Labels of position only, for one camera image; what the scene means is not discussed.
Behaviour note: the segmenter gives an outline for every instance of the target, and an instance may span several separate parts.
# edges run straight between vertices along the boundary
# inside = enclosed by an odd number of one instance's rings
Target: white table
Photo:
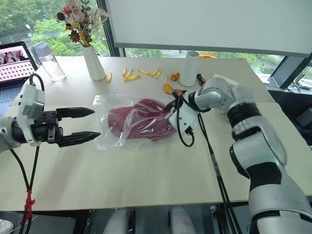
[[[66,60],[62,59],[59,61],[64,66]],[[85,65],[82,59],[74,58],[76,70],[69,67],[64,69],[68,76],[66,81],[51,83],[45,80],[46,110],[70,106],[91,108],[94,95],[101,93],[170,97],[162,91],[164,75],[179,71],[182,62],[181,59],[169,58],[104,58],[105,70],[113,72],[112,82],[106,83],[91,81],[83,71]],[[217,73],[253,88],[261,113],[270,120],[285,145],[288,153],[287,171],[304,193],[311,195],[311,151],[278,104],[273,102],[261,81],[248,68],[246,61],[203,59],[200,63],[200,71],[205,74],[204,77]],[[157,81],[142,76],[139,80],[124,83],[120,73],[125,66],[147,71],[161,67],[164,75]],[[139,89],[139,82],[146,88]],[[16,111],[17,106],[13,106],[8,114],[14,115]],[[249,180],[237,173],[229,156],[229,147],[234,142],[229,123],[217,110],[203,114],[203,118],[230,199],[247,200]],[[63,119],[60,125],[65,134],[93,131],[95,119],[96,115]],[[28,145],[16,149],[29,173],[34,151]],[[21,210],[26,196],[25,185],[20,168],[9,152],[0,155],[0,184],[0,210]],[[221,201],[206,143],[199,130],[195,131],[195,145],[192,148],[184,147],[178,139],[139,150],[106,151],[98,150],[93,141],[65,148],[44,143],[40,147],[33,196],[36,199],[34,210],[100,209]]]

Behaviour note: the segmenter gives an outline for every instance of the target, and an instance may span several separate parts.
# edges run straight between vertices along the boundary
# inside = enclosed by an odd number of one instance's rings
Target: clear plastic bag
[[[96,129],[101,132],[95,139],[96,146],[138,148],[167,142],[177,135],[168,121],[171,113],[161,112],[170,101],[125,95],[96,96],[93,109],[97,115]]]

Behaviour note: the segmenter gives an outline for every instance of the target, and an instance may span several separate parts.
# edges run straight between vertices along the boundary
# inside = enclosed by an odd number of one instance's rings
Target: maroon fabric
[[[110,110],[108,126],[111,132],[125,138],[162,139],[172,135],[176,130],[165,119],[166,113],[161,111],[165,105],[151,99],[142,99],[131,107]]]

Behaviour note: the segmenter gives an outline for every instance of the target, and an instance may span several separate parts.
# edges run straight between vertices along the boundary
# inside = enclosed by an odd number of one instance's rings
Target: clear plastic bottle
[[[52,81],[63,81],[66,76],[61,69],[51,49],[44,41],[39,42],[31,48],[37,62],[44,67]]]

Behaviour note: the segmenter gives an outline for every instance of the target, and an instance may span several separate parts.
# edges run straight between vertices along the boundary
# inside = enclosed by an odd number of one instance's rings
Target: red cable tie
[[[35,204],[35,200],[31,199],[31,190],[27,191],[27,199],[26,199],[26,203],[25,203],[25,211],[27,211],[27,215],[26,215],[26,219],[30,219],[31,215],[32,215],[32,205]]]

